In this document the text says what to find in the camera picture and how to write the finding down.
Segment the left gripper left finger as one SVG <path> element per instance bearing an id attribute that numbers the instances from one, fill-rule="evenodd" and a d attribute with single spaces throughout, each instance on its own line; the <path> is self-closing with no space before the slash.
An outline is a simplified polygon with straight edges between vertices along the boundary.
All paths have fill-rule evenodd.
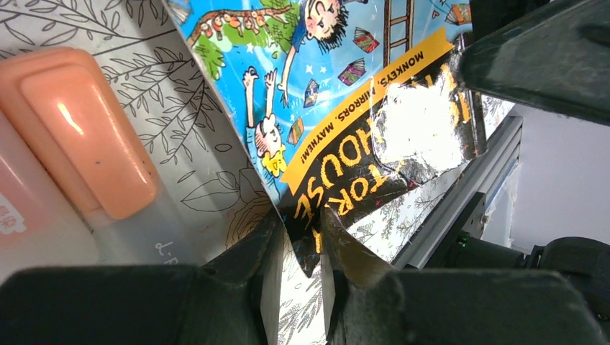
<path id="1" fill-rule="evenodd" d="M 1 285 L 1 342 L 275 344 L 284 234 L 271 211 L 202 266 L 16 272 Z"/>

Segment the treehouse story paperback book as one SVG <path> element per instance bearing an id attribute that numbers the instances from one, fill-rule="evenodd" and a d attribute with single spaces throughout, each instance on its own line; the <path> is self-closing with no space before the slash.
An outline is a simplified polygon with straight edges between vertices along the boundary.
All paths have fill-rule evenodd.
<path id="1" fill-rule="evenodd" d="M 350 226 L 486 151 L 458 85 L 470 1 L 167 1 L 282 216 L 301 269 Z"/>

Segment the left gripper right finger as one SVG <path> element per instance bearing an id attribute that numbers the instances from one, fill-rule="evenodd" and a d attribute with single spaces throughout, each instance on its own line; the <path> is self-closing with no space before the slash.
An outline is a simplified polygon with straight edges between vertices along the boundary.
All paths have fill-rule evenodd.
<path id="1" fill-rule="evenodd" d="M 320 216 L 330 344 L 604 344 L 584 297 L 540 270 L 399 270 Z"/>

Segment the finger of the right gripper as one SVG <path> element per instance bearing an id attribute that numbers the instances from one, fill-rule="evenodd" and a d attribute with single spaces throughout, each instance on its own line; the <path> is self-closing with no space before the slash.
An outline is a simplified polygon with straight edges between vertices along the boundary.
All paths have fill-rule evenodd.
<path id="1" fill-rule="evenodd" d="M 468 47 L 469 89 L 609 124 L 609 2 L 552 1 Z"/>

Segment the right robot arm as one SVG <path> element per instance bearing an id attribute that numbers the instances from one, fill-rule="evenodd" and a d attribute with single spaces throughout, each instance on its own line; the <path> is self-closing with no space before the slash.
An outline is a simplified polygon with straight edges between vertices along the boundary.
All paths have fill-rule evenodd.
<path id="1" fill-rule="evenodd" d="M 461 57 L 460 84 L 497 98 L 609 124 L 609 3 L 552 1 L 476 40 Z M 559 272 L 609 327 L 609 246 L 556 239 L 519 256 L 518 268 Z"/>

